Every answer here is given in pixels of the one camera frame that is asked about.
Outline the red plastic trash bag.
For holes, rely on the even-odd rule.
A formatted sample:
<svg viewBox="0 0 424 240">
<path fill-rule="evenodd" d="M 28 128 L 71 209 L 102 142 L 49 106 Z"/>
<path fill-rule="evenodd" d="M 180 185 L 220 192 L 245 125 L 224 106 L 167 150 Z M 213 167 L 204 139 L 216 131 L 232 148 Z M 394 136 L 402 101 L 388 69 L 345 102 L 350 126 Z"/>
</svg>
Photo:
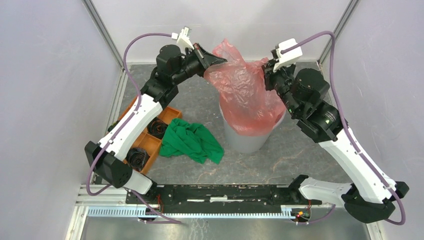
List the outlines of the red plastic trash bag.
<svg viewBox="0 0 424 240">
<path fill-rule="evenodd" d="M 219 92 L 219 104 L 226 122 L 242 136 L 269 133 L 286 111 L 277 93 L 265 88 L 262 66 L 269 59 L 245 61 L 227 39 L 212 53 L 227 60 L 204 73 L 204 78 Z"/>
</svg>

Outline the grey plastic trash bin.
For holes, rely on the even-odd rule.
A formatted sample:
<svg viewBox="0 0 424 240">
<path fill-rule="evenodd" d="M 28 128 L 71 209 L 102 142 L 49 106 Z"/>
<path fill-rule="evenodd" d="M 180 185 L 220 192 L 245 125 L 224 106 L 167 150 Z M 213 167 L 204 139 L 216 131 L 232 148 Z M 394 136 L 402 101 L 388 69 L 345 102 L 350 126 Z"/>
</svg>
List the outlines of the grey plastic trash bin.
<svg viewBox="0 0 424 240">
<path fill-rule="evenodd" d="M 271 133 L 274 131 L 274 129 L 281 124 L 287 112 L 285 110 L 282 114 L 278 116 L 277 118 L 278 121 L 273 126 L 273 129 L 269 131 L 268 133 L 264 135 L 258 135 L 258 136 L 246 136 L 246 135 L 240 135 L 236 133 L 236 131 L 233 130 L 232 127 L 230 127 L 230 125 L 228 124 L 228 122 L 226 121 L 224 117 L 223 111 L 221 109 L 221 105 L 219 105 L 219 110 L 223 118 L 224 134 L 225 134 L 226 141 L 228 142 L 229 146 L 232 149 L 236 150 L 239 153 L 244 153 L 244 154 L 251 154 L 258 151 L 260 148 L 262 148 L 265 142 L 267 141 L 267 139 L 269 138 L 269 136 L 271 135 Z"/>
</svg>

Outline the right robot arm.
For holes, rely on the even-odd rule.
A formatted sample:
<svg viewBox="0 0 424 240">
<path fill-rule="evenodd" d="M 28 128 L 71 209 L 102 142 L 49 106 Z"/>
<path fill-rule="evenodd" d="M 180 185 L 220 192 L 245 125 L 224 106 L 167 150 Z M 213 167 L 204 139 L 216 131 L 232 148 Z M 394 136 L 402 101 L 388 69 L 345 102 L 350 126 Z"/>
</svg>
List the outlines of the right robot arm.
<svg viewBox="0 0 424 240">
<path fill-rule="evenodd" d="M 266 90 L 275 91 L 300 130 L 328 152 L 350 177 L 349 183 L 320 181 L 299 175 L 289 185 L 289 199 L 343 207 L 362 223 L 388 221 L 395 201 L 406 196 L 409 186 L 394 181 L 371 161 L 340 112 L 325 101 L 330 84 L 315 69 L 296 71 L 291 64 L 277 68 L 276 60 L 262 66 Z"/>
</svg>

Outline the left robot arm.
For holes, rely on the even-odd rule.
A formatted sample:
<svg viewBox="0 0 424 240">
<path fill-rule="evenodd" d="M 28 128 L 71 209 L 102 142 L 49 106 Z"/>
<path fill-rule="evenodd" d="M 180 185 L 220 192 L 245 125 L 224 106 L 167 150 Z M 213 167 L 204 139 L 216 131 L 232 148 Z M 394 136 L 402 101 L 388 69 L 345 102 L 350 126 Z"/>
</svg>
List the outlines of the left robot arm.
<svg viewBox="0 0 424 240">
<path fill-rule="evenodd" d="M 128 112 L 106 136 L 86 144 L 90 169 L 115 188 L 130 189 L 145 204 L 153 203 L 157 198 L 155 182 L 124 162 L 128 152 L 148 124 L 175 98 L 179 84 L 194 75 L 202 77 L 211 66 L 225 62 L 225 58 L 204 50 L 198 43 L 185 53 L 174 44 L 163 46 L 156 57 L 156 67 Z"/>
</svg>

